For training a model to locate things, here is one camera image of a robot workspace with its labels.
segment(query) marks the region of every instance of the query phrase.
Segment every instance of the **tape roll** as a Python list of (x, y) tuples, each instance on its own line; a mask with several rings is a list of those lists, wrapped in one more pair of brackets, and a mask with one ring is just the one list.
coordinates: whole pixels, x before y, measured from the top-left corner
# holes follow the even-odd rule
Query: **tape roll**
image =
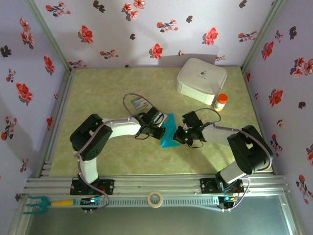
[[(156, 203), (156, 204), (154, 204), (154, 203), (151, 201), (151, 198), (152, 198), (152, 196), (154, 196), (154, 195), (157, 195), (157, 196), (159, 196), (159, 198), (160, 198), (160, 201), (159, 201), (158, 203)], [(163, 204), (163, 196), (162, 196), (162, 194), (161, 194), (160, 192), (158, 192), (158, 191), (152, 191), (152, 192), (150, 192), (147, 199), (148, 199), (148, 204), (149, 204), (152, 208), (159, 208), (159, 207)]]

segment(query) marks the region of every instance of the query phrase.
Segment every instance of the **orange bottle cap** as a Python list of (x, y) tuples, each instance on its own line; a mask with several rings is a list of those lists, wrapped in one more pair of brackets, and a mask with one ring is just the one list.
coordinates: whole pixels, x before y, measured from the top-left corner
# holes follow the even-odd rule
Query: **orange bottle cap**
[(217, 100), (221, 103), (221, 104), (225, 104), (228, 100), (227, 95), (225, 94), (219, 94), (219, 97), (217, 98)]

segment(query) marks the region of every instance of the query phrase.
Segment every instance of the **blue block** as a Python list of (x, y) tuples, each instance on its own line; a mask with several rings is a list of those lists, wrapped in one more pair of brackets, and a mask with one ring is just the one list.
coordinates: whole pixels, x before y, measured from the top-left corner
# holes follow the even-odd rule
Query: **blue block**
[(168, 114), (167, 121), (163, 123), (162, 126), (165, 127), (165, 133), (164, 136), (161, 138), (161, 147), (167, 148), (179, 146), (180, 143), (173, 140), (173, 136), (177, 130), (174, 114)]

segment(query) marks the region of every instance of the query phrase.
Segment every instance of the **pill bottle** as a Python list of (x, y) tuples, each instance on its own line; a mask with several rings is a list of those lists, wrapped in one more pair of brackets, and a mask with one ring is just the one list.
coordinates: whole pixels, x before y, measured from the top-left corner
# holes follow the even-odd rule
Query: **pill bottle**
[(220, 112), (222, 111), (223, 107), (225, 106), (226, 102), (228, 100), (227, 95), (225, 94), (219, 94), (217, 100), (215, 101), (215, 104), (213, 106), (214, 110)]

